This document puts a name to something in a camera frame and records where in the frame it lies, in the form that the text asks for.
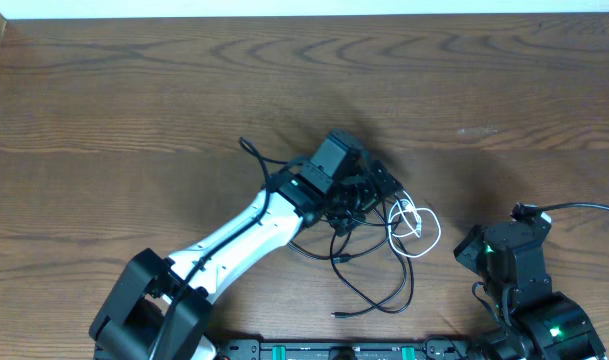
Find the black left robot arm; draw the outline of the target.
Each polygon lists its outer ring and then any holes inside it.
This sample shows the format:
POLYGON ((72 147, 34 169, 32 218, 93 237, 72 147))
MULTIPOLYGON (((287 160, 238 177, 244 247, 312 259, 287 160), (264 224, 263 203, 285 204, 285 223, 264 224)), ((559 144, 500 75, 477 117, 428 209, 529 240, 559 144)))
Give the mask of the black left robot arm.
POLYGON ((97 359, 214 359, 206 330, 225 290, 321 219, 340 236, 401 190, 351 134, 334 129, 311 156, 281 161, 239 215, 165 258, 147 248, 120 274, 89 335, 97 359))

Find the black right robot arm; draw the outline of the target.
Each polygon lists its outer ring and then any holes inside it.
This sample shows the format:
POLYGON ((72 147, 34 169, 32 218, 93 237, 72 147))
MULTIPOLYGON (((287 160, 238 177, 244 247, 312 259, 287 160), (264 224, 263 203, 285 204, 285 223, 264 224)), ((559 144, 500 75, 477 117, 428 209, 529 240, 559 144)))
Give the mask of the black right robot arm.
POLYGON ((455 260, 481 278, 494 303, 480 302, 498 325, 474 338, 470 359, 604 359, 605 347, 576 302, 553 290, 543 243, 552 221, 546 213, 515 215, 509 222, 475 225, 454 249, 455 260))

